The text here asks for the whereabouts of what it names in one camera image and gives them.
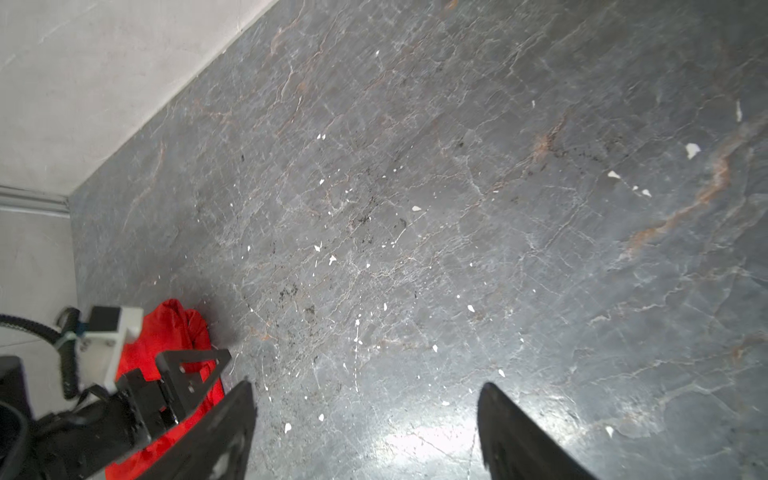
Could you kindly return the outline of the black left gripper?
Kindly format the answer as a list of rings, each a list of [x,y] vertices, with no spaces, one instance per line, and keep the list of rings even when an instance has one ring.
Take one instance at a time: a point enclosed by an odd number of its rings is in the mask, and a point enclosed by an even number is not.
[[[155,357],[161,380],[138,369],[114,393],[32,424],[39,479],[87,479],[147,447],[193,414],[231,361],[227,349],[174,350]]]

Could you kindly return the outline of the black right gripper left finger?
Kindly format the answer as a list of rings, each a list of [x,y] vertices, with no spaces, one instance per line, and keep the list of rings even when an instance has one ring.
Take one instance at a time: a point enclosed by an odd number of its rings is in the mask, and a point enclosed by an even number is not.
[[[256,419],[253,385],[241,381],[141,477],[243,479]]]

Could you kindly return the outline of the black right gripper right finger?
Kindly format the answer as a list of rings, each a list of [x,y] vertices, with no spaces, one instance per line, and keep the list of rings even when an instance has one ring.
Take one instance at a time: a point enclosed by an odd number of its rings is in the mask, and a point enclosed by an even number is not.
[[[477,425],[483,464],[493,479],[594,477],[492,382],[480,391]]]

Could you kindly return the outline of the red t-shirt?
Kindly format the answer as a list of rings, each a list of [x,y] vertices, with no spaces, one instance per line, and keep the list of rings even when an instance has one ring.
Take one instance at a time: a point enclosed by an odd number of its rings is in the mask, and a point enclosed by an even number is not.
[[[177,299],[168,299],[144,316],[138,339],[123,347],[115,377],[120,378],[132,370],[139,369],[146,380],[159,380],[161,374],[155,364],[158,353],[211,348],[208,327],[200,313],[184,308]],[[106,479],[136,479],[141,476],[224,397],[223,384],[218,380],[193,415],[123,462],[107,466]]]

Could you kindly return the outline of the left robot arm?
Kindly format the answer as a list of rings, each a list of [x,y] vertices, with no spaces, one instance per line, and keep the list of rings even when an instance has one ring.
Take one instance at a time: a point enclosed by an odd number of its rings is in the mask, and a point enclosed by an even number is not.
[[[21,360],[2,357],[2,478],[87,479],[130,457],[189,418],[230,360],[226,349],[161,352],[159,379],[134,369],[113,389],[94,384],[72,409],[34,419]]]

